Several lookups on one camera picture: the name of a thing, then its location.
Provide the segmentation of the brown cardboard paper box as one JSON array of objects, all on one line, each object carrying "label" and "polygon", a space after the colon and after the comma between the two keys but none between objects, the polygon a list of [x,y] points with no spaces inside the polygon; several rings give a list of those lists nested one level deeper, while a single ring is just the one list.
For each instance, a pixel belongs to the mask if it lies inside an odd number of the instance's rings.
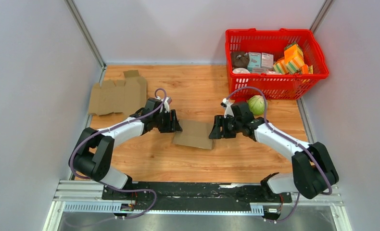
[{"label": "brown cardboard paper box", "polygon": [[213,124],[194,120],[180,120],[182,131],[177,131],[173,144],[212,150],[214,142],[209,138]]}]

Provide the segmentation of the cardboard sheet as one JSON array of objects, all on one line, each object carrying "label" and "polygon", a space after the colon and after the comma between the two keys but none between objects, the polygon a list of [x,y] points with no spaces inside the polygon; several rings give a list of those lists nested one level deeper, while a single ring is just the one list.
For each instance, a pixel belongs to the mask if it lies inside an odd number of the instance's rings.
[{"label": "cardboard sheet", "polygon": [[138,70],[124,71],[123,77],[117,80],[103,80],[93,85],[89,99],[89,115],[122,113],[129,116],[145,105],[148,99],[147,80]]}]

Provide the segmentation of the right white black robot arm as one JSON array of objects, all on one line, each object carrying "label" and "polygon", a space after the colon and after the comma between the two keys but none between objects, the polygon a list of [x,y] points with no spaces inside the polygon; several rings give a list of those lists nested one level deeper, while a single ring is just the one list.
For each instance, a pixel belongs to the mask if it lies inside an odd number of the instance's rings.
[{"label": "right white black robot arm", "polygon": [[274,201],[281,193],[299,193],[307,199],[331,194],[339,175],[326,146],[308,143],[277,129],[263,117],[254,117],[246,102],[224,100],[224,115],[216,115],[210,139],[232,139],[241,133],[255,142],[265,144],[287,158],[292,164],[288,174],[273,173],[261,180],[261,197]]}]

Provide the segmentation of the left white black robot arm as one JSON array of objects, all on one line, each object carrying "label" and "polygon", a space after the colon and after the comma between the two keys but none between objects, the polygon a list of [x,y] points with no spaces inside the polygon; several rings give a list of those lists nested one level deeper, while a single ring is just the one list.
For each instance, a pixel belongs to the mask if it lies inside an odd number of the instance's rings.
[{"label": "left white black robot arm", "polygon": [[182,131],[171,98],[149,98],[144,107],[111,127],[82,131],[69,158],[69,167],[80,177],[87,177],[112,189],[122,200],[133,194],[132,178],[111,166],[113,151],[122,143],[153,129],[160,133]]}]

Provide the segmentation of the green toy cabbage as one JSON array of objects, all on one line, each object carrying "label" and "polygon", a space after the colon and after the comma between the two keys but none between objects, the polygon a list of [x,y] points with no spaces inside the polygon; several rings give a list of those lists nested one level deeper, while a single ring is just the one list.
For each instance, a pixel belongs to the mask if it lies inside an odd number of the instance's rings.
[{"label": "green toy cabbage", "polygon": [[254,116],[261,116],[266,113],[267,100],[262,95],[255,95],[247,101],[248,107]]}]

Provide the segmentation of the white round lid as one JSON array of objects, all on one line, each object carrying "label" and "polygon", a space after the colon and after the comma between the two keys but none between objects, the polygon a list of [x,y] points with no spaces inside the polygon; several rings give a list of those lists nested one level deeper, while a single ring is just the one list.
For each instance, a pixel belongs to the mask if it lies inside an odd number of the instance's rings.
[{"label": "white round lid", "polygon": [[232,73],[234,73],[234,74],[250,74],[250,71],[246,68],[234,68],[232,70]]}]

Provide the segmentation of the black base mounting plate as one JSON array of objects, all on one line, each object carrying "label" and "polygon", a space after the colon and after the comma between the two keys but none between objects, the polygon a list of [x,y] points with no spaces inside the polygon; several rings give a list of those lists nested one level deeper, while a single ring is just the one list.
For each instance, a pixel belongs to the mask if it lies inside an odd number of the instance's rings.
[{"label": "black base mounting plate", "polygon": [[259,183],[205,183],[205,182],[152,182],[135,181],[131,190],[117,192],[108,188],[102,191],[103,200],[134,202],[136,210],[151,208],[170,211],[226,211],[240,212],[250,209],[252,203],[291,203],[290,193],[273,194]]}]

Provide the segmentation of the brown round toy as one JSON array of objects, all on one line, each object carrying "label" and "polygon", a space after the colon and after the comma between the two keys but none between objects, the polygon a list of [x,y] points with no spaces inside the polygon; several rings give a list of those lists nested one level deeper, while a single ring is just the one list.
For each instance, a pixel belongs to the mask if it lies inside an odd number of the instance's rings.
[{"label": "brown round toy", "polygon": [[247,68],[250,62],[249,53],[244,51],[233,51],[230,54],[232,68]]}]

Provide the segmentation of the teal small carton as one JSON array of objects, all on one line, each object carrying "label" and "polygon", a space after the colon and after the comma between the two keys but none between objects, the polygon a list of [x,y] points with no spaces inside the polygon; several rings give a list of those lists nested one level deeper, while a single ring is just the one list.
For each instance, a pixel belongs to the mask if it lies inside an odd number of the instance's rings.
[{"label": "teal small carton", "polygon": [[247,70],[252,72],[254,68],[261,68],[261,56],[260,52],[249,52],[249,63],[247,65]]}]

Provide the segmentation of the grey small carton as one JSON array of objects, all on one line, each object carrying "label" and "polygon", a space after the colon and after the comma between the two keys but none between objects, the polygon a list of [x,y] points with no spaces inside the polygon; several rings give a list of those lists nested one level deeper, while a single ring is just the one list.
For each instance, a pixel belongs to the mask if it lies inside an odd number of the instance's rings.
[{"label": "grey small carton", "polygon": [[267,70],[273,70],[274,55],[270,53],[261,53],[261,67]]}]

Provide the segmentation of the orange green striped sponge stack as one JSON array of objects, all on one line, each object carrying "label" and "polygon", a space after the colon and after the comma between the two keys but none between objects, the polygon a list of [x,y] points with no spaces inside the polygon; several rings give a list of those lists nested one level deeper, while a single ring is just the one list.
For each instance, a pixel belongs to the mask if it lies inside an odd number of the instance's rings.
[{"label": "orange green striped sponge stack", "polygon": [[273,64],[276,73],[286,74],[313,74],[313,66],[304,61],[304,53],[296,43],[291,43],[284,48],[284,56]]}]

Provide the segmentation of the red plastic shopping basket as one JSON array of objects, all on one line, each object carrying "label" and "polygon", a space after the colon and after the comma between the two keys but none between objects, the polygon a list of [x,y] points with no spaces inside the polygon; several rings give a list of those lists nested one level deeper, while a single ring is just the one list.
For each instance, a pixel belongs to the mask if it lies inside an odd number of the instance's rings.
[{"label": "red plastic shopping basket", "polygon": [[225,32],[228,89],[247,100],[260,89],[267,99],[297,100],[329,70],[314,34],[307,29],[228,29]]}]

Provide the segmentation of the aluminium frame rail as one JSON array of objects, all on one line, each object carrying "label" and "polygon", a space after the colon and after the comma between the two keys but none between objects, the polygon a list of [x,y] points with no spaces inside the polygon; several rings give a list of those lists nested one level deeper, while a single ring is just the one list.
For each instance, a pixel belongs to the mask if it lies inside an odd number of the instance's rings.
[{"label": "aluminium frame rail", "polygon": [[148,182],[130,183],[130,192],[118,192],[88,180],[61,180],[43,229],[59,228],[65,212],[157,215],[219,215],[285,217],[313,215],[325,219],[338,231],[351,230],[338,187],[331,195],[306,199],[295,192],[273,194],[259,183]]}]

